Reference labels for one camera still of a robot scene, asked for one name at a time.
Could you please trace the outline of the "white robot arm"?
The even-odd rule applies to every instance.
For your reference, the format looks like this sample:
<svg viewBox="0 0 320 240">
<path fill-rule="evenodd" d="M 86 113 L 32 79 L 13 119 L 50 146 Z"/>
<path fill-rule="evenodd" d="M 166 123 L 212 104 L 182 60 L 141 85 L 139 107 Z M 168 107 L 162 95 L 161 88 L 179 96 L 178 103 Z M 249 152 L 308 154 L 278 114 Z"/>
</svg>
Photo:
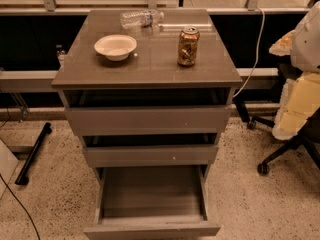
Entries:
<svg viewBox="0 0 320 240">
<path fill-rule="evenodd" d="M 276 56 L 289 55 L 291 65 L 302 71 L 296 80 L 285 82 L 272 129 L 276 139 L 289 140 L 320 108 L 320 1 L 269 52 Z"/>
</svg>

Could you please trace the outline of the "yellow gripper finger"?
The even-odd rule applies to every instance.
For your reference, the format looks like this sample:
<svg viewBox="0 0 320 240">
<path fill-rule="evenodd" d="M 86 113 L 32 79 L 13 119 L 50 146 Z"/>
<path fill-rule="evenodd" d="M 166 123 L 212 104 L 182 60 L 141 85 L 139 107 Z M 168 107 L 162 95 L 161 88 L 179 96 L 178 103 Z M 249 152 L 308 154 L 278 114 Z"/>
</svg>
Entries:
<svg viewBox="0 0 320 240">
<path fill-rule="evenodd" d="M 274 120 L 273 136 L 278 140 L 289 140 L 296 136 L 319 108 L 319 73 L 303 73 L 296 80 L 287 79 Z"/>
<path fill-rule="evenodd" d="M 278 39 L 269 48 L 269 53 L 276 56 L 286 56 L 290 54 L 292 39 L 295 34 L 294 30 L 289 31 L 280 39 Z"/>
</svg>

